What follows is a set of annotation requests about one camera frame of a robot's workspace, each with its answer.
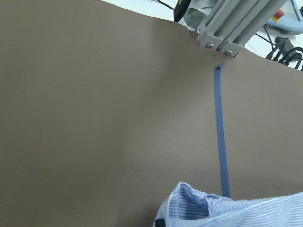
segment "screw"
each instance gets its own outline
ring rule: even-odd
[[[213,43],[207,43],[207,44],[205,45],[206,48],[212,48],[213,46],[214,46]]]
[[[230,55],[231,53],[232,53],[232,50],[226,50],[226,51],[225,51],[225,54],[226,54],[226,55]]]

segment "blue tape strip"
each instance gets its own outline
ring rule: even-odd
[[[229,197],[230,191],[229,191],[228,167],[227,167],[227,156],[226,156],[226,147],[225,147],[223,112],[222,112],[222,101],[221,101],[221,69],[224,66],[225,63],[222,63],[221,65],[216,66],[214,69],[214,98],[215,98],[216,120],[217,120],[221,190],[222,190],[222,196]]]

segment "blue and white striped fabric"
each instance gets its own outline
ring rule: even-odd
[[[234,201],[180,182],[156,219],[164,219],[166,227],[303,227],[303,192]]]

